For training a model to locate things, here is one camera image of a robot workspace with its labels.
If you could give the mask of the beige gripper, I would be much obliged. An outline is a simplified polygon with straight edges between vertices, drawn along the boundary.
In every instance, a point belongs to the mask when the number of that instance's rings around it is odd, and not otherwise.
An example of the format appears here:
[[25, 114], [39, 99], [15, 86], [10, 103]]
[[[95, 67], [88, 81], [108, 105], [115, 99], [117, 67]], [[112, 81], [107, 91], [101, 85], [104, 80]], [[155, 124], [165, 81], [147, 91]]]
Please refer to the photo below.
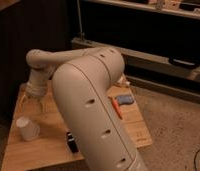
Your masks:
[[40, 112], [44, 113], [44, 102], [43, 98], [47, 92], [47, 87], [46, 86], [41, 86], [41, 85], [36, 85], [31, 82], [26, 83], [26, 88], [25, 88], [25, 94], [21, 97], [20, 102], [19, 102], [19, 107], [23, 108], [27, 98], [32, 97], [32, 98], [39, 98], [38, 103], [40, 106]]

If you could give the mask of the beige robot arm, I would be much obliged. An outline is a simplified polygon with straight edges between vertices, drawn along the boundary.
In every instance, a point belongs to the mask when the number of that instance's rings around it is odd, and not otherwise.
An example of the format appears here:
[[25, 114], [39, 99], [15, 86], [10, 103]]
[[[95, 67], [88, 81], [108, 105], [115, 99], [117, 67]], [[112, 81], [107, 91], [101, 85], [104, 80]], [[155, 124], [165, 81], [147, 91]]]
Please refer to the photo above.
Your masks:
[[30, 76], [25, 94], [41, 98], [47, 83], [58, 111], [91, 171], [148, 171], [121, 123], [107, 91], [124, 72], [124, 59], [113, 47], [26, 54]]

